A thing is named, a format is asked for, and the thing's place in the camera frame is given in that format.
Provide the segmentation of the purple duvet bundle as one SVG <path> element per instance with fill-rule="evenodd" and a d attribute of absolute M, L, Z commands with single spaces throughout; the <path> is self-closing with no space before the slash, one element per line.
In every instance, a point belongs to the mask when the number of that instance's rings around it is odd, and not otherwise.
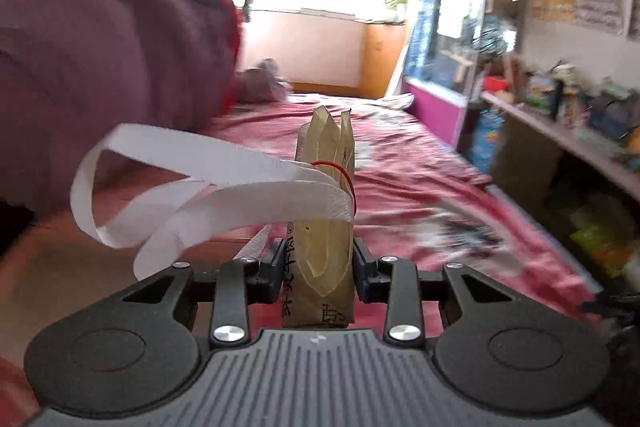
<path fill-rule="evenodd" d="M 118 124 L 198 130 L 234 95 L 232 0 L 1 0 L 1 198 L 45 215 Z"/>

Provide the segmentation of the blue duck package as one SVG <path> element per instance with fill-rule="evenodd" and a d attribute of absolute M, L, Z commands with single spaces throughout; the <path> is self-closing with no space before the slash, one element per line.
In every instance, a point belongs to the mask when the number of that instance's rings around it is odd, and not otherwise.
<path fill-rule="evenodd" d="M 469 161 L 481 173 L 487 174 L 500 141 L 500 132 L 504 123 L 502 114 L 495 108 L 484 109 L 475 125 Z"/>

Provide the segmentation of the beige printed shopping bag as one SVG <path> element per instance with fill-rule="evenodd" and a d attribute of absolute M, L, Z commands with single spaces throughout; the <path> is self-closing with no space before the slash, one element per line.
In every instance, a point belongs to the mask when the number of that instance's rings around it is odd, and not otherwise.
<path fill-rule="evenodd" d="M 180 178 L 150 188 L 105 225 L 96 225 L 92 195 L 104 152 L 177 173 Z M 239 254 L 256 258 L 271 228 L 286 223 L 293 241 L 288 326 L 352 323 L 352 198 L 341 175 L 316 160 L 336 162 L 352 177 L 355 138 L 347 110 L 334 118 L 324 106 L 298 132 L 296 157 L 285 160 L 209 136 L 120 124 L 81 161 L 70 209 L 76 225 L 97 242 L 138 250 L 132 271 L 138 280 L 178 261 L 189 248 L 228 231 L 256 227 Z"/>

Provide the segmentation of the potted green plant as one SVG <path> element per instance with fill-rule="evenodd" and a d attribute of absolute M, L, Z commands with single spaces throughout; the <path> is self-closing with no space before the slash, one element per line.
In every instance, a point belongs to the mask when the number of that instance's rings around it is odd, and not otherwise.
<path fill-rule="evenodd" d="M 385 0 L 386 9 L 396 22 L 406 19 L 407 4 L 408 0 Z"/>

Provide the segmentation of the black cylinder bottle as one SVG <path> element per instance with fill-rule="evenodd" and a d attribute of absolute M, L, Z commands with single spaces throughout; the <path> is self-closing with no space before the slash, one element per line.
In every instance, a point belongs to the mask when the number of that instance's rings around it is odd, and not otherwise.
<path fill-rule="evenodd" d="M 565 82 L 562 79 L 555 79 L 549 103 L 549 117 L 553 121 L 558 120 L 560 107 L 564 98 L 564 89 Z"/>

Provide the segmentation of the pink cardboard box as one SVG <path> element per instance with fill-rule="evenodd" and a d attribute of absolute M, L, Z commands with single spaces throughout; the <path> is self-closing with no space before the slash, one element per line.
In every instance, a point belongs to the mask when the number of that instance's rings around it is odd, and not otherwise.
<path fill-rule="evenodd" d="M 1 356 L 20 366 L 41 329 L 136 281 L 138 250 L 82 233 L 68 212 L 27 230 L 1 259 Z"/>

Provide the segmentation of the red floral blanket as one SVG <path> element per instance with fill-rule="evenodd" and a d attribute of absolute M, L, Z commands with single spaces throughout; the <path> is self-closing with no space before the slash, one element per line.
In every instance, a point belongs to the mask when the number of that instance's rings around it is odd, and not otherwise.
<path fill-rule="evenodd" d="M 204 133 L 292 158 L 299 128 L 320 105 L 333 115 L 352 114 L 355 233 L 372 254 L 408 258 L 426 271 L 460 261 L 568 315 L 593 297 L 596 286 L 562 247 L 500 195 L 487 176 L 401 110 L 356 98 L 299 95 L 284 103 L 239 106 L 209 119 Z M 28 223 L 24 213 L 13 210 L 1 228 L 14 233 L 16 242 L 63 212 L 72 215 L 62 209 Z M 21 425 L 37 411 L 22 365 L 1 357 L 2 424 Z"/>

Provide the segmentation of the grey crumpled garment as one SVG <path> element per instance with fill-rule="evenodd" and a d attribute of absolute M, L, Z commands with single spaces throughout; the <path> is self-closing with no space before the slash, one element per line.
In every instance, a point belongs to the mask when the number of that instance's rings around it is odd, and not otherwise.
<path fill-rule="evenodd" d="M 238 101 L 244 104 L 283 102 L 292 91 L 291 85 L 279 75 L 279 66 L 273 58 L 237 72 L 236 82 Z"/>

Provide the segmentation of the orange wooden cabinet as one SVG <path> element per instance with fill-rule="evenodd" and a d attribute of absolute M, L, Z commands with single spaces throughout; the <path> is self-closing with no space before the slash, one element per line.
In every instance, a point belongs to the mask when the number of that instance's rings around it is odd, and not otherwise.
<path fill-rule="evenodd" d="M 405 45 L 405 24 L 367 24 L 363 38 L 359 92 L 363 98 L 383 98 Z"/>

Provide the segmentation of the glass display cabinet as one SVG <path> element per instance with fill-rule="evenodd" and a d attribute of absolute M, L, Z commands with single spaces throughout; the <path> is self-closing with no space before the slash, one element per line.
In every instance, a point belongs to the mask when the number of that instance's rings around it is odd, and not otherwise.
<path fill-rule="evenodd" d="M 524 0 L 418 0 L 401 73 L 412 113 L 459 145 L 486 63 L 514 50 Z"/>

